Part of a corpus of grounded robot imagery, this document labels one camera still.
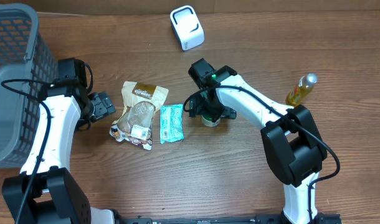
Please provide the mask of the green lid glass jar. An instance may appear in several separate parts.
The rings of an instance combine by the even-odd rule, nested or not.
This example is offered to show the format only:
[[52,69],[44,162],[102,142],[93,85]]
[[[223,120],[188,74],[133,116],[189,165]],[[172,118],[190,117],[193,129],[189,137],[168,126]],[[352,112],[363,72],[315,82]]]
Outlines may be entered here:
[[211,115],[205,114],[201,116],[201,121],[207,127],[215,127],[220,123],[221,119],[218,118],[214,121],[214,118]]

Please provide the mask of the clear plastic snack bag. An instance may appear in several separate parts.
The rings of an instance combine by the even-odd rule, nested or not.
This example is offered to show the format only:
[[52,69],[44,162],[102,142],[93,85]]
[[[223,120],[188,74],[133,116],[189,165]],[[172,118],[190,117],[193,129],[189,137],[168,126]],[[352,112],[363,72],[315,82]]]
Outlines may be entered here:
[[121,89],[123,113],[112,123],[110,136],[147,151],[152,150],[153,117],[163,106],[169,90],[161,86],[126,81]]

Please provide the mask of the small teal packet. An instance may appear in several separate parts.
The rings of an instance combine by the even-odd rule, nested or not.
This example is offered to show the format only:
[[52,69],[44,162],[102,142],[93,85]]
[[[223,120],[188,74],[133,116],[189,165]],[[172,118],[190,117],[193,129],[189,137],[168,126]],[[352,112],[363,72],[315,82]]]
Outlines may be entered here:
[[160,143],[184,139],[183,104],[166,105],[160,109]]

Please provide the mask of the yellow dish soap bottle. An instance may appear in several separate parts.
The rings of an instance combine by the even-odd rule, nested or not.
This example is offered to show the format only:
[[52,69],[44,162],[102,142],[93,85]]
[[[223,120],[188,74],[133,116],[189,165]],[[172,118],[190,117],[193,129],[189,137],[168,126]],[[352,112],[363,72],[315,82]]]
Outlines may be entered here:
[[303,99],[312,91],[317,81],[318,77],[315,73],[302,76],[295,88],[288,93],[285,99],[286,104],[293,107],[300,105]]

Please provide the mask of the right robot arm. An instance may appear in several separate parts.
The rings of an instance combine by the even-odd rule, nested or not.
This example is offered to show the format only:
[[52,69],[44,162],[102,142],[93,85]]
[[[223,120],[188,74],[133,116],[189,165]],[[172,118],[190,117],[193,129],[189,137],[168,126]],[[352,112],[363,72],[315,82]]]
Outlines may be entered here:
[[283,223],[321,223],[315,207],[315,181],[327,151],[314,119],[304,106],[277,103],[252,88],[227,65],[216,70],[203,58],[188,70],[199,91],[191,95],[186,110],[201,116],[204,125],[222,119],[247,118],[261,133],[268,166],[283,183]]

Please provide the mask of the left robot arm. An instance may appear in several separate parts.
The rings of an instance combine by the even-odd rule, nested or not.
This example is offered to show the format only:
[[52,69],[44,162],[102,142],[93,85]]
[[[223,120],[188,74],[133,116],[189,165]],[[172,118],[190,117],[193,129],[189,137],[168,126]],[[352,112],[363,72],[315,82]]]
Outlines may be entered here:
[[20,174],[2,185],[15,223],[115,223],[114,211],[93,208],[70,173],[75,132],[113,114],[111,99],[92,92],[92,70],[76,58],[59,60],[58,77],[40,85],[31,151]]

